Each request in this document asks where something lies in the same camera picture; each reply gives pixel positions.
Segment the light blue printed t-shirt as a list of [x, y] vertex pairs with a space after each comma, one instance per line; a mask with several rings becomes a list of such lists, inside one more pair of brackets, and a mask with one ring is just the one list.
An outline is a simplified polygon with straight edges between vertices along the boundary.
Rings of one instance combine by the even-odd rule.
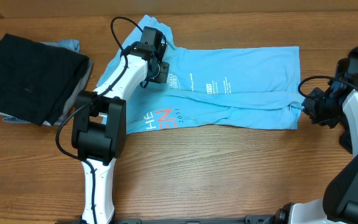
[[296, 129], [303, 97], [298, 47], [190, 50], [173, 43], [169, 26], [144, 16], [124, 41], [153, 27], [168, 40], [165, 83], [136, 86], [127, 100], [127, 132], [207, 124], [253, 129]]

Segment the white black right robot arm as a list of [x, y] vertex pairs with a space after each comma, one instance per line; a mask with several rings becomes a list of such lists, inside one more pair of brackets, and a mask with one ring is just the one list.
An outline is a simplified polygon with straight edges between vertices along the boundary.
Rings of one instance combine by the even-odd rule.
[[266, 223], [358, 223], [358, 58], [339, 60], [328, 81], [327, 90], [315, 88], [305, 96], [303, 112], [321, 126], [345, 122], [353, 158], [329, 183], [323, 198], [289, 203]]

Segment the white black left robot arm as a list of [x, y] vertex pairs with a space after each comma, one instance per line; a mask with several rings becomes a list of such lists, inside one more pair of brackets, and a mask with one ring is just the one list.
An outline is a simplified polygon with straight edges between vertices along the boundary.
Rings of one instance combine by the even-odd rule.
[[119, 65], [94, 91], [76, 99], [71, 144], [85, 173], [85, 208], [81, 223], [113, 223], [113, 170], [126, 140], [127, 101], [149, 82], [164, 83], [167, 41], [161, 31], [144, 27], [140, 40], [121, 51]]

